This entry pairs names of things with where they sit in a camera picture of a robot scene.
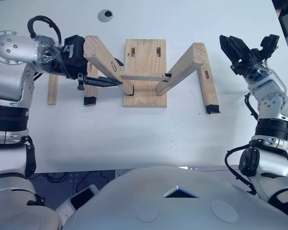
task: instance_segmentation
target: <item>cable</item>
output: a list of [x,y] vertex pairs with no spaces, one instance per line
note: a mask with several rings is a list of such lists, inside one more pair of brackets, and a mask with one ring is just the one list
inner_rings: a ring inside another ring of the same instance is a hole
[[253,107],[250,104],[249,98],[250,98],[250,93],[248,93],[247,95],[244,95],[244,103],[246,104],[246,106],[248,107],[248,109],[251,112],[251,116],[253,116],[256,121],[258,120],[258,114],[256,113],[256,111],[253,109]]
[[[50,28],[53,28],[54,31],[56,32],[57,36],[58,36],[58,42],[61,44],[62,43],[62,36],[61,36],[61,31],[59,30],[59,28],[57,27],[57,25],[48,17],[46,16],[43,16],[43,15],[39,15],[39,16],[35,16],[34,18],[31,18],[29,21],[28,21],[28,31],[30,33],[30,37],[31,38],[35,38],[36,37],[36,33],[34,31],[34,28],[33,28],[33,24],[34,22],[36,21],[42,21],[42,22],[45,22],[49,25]],[[43,74],[42,73],[36,73],[34,75],[34,78],[33,78],[33,81],[36,81],[37,79],[40,78],[40,76],[42,76]]]
[[50,183],[62,183],[67,179],[68,173],[65,172],[61,177],[55,177],[56,173],[53,172],[53,175],[50,176],[49,173],[42,173],[43,177],[46,177]]
[[91,174],[91,173],[93,173],[93,172],[95,172],[95,171],[90,171],[90,172],[88,172],[82,179],[81,179],[81,181],[77,184],[77,186],[76,186],[76,193],[78,193],[79,192],[79,185],[84,181],[84,179],[89,175],[89,174]]
[[85,178],[89,175],[89,174],[91,174],[91,173],[96,173],[96,172],[99,172],[100,173],[100,176],[101,177],[103,177],[103,178],[106,178],[107,179],[107,183],[109,183],[109,178],[108,177],[106,177],[106,176],[104,176],[103,174],[102,174],[102,171],[89,171],[82,179],[81,179],[81,181],[77,184],[77,186],[76,186],[76,193],[78,193],[79,192],[79,185],[85,180]]
[[235,170],[233,170],[233,169],[230,167],[230,165],[228,164],[228,161],[227,161],[228,157],[229,157],[232,153],[237,152],[237,151],[240,151],[240,150],[247,149],[247,148],[249,148],[249,147],[250,147],[250,145],[247,144],[247,145],[244,145],[244,146],[241,146],[241,147],[234,148],[234,149],[232,149],[232,150],[230,150],[230,151],[227,151],[227,153],[226,153],[226,155],[225,155],[224,161],[225,161],[225,165],[228,167],[228,169],[230,170],[230,172],[235,175],[236,179],[237,179],[237,180],[241,180],[244,184],[246,184],[246,185],[251,189],[251,191],[249,191],[249,193],[252,194],[252,195],[255,195],[255,194],[256,194],[256,190],[255,190],[253,184],[252,184],[251,182],[249,182],[248,180],[244,179],[244,178],[243,178],[239,173],[237,173]]
[[34,75],[33,81],[36,81],[37,79],[40,78],[40,76],[42,76],[42,73],[37,73],[36,75]]
[[106,179],[107,179],[107,183],[109,183],[109,178],[106,177],[106,176],[104,176],[104,175],[102,174],[102,171],[100,171],[100,175],[101,175],[103,178],[106,178]]
[[33,179],[39,177],[40,175],[41,175],[41,173],[39,173],[39,174],[38,174],[37,176],[35,176],[35,177],[29,177],[28,179],[29,179],[29,180],[33,180]]

